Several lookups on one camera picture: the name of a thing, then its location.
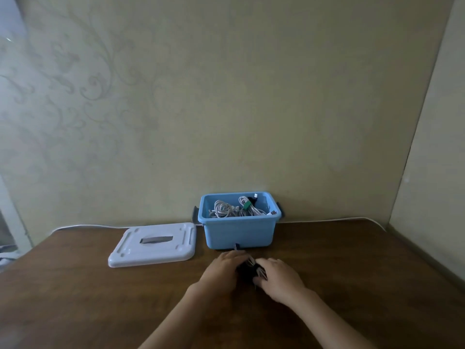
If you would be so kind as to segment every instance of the blue plastic bin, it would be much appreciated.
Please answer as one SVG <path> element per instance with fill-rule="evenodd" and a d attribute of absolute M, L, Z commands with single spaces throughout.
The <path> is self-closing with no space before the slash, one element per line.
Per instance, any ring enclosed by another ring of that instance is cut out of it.
<path fill-rule="evenodd" d="M 239 197 L 253 197 L 257 194 L 255 206 L 266 213 L 276 211 L 274 215 L 248 217 L 210 218 L 209 210 L 214 209 L 215 201 L 220 199 L 233 206 L 240 206 Z M 268 246 L 273 241 L 274 226 L 281 218 L 281 211 L 268 192 L 212 193 L 202 196 L 198 220 L 205 229 L 206 244 L 209 248 L 223 250 L 241 247 Z"/>

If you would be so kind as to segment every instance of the forearm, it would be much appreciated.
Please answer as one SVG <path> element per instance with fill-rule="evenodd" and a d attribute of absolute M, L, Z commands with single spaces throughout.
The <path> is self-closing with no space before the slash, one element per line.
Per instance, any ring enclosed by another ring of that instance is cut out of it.
<path fill-rule="evenodd" d="M 181 301 L 139 349 L 188 348 L 212 300 L 207 291 L 191 285 Z"/>
<path fill-rule="evenodd" d="M 308 289 L 289 306 L 307 325 L 324 349 L 374 349 L 368 340 Z"/>

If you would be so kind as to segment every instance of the green cable tie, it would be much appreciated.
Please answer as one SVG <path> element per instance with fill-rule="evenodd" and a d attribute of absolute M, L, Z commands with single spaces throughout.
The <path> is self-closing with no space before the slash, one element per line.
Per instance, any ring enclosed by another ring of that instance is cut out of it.
<path fill-rule="evenodd" d="M 250 205 L 252 205 L 252 202 L 251 202 L 251 201 L 247 201 L 247 202 L 244 204 L 244 207 L 243 207 L 244 210 L 247 211 L 247 210 L 249 209 Z"/>

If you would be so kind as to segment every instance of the hand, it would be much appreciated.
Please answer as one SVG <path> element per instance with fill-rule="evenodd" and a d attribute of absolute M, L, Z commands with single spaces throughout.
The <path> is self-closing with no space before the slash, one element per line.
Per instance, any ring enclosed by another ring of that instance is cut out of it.
<path fill-rule="evenodd" d="M 258 258 L 255 260 L 266 271 L 268 281 L 261 277 L 253 278 L 253 283 L 270 295 L 270 298 L 288 307 L 305 291 L 305 285 L 297 272 L 281 260 Z"/>
<path fill-rule="evenodd" d="M 212 296 L 232 292 L 236 287 L 236 267 L 248 257 L 244 250 L 223 252 L 206 268 L 197 286 Z"/>

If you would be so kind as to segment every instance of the brown tabletop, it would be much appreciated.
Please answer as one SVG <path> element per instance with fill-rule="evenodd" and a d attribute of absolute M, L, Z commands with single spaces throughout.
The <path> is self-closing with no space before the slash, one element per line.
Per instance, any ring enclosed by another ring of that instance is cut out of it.
<path fill-rule="evenodd" d="M 124 230 L 59 231 L 0 274 L 0 348 L 137 348 L 218 255 L 198 228 L 185 262 L 111 269 Z M 465 348 L 465 294 L 369 221 L 277 224 L 271 246 L 380 348 Z M 319 348 L 291 311 L 238 283 L 194 348 Z"/>

